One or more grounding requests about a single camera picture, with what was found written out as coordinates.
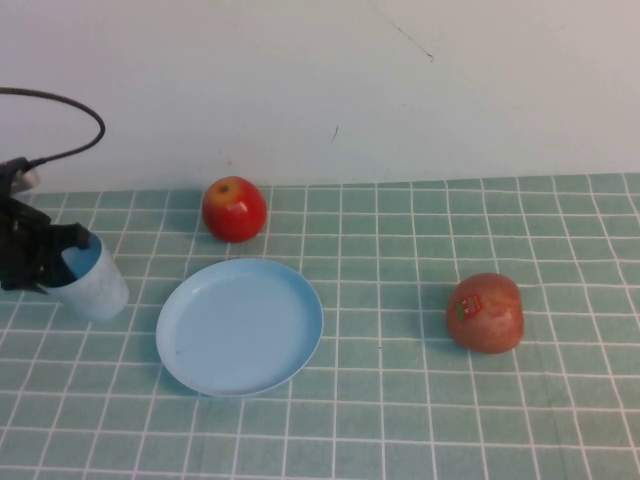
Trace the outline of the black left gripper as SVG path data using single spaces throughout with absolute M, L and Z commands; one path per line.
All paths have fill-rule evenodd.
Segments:
M 13 197 L 1 198 L 1 288 L 46 294 L 76 281 L 61 251 L 88 249 L 91 233 L 79 223 L 52 224 L 46 213 Z M 49 233 L 53 253 L 46 247 Z

